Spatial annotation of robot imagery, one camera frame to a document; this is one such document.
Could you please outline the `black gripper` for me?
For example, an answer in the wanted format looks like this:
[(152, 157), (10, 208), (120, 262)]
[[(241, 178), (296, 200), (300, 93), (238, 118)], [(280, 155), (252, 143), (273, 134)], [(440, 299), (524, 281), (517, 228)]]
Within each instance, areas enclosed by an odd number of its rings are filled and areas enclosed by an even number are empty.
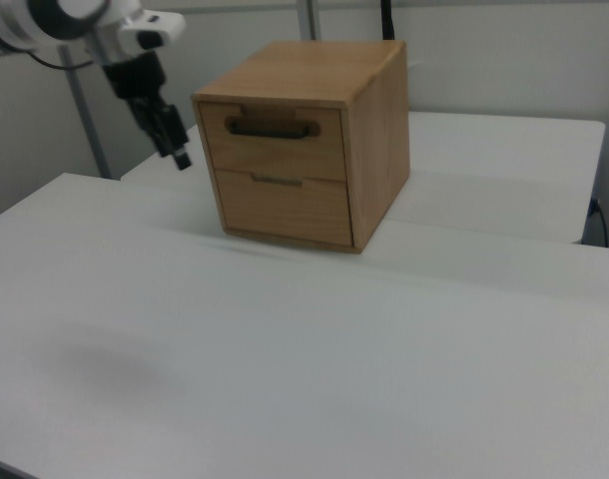
[(192, 165), (186, 152), (189, 141), (177, 108), (160, 91), (166, 75), (158, 55), (148, 52), (135, 59), (103, 67), (115, 96), (131, 100), (131, 112), (161, 157), (172, 156), (179, 171)]

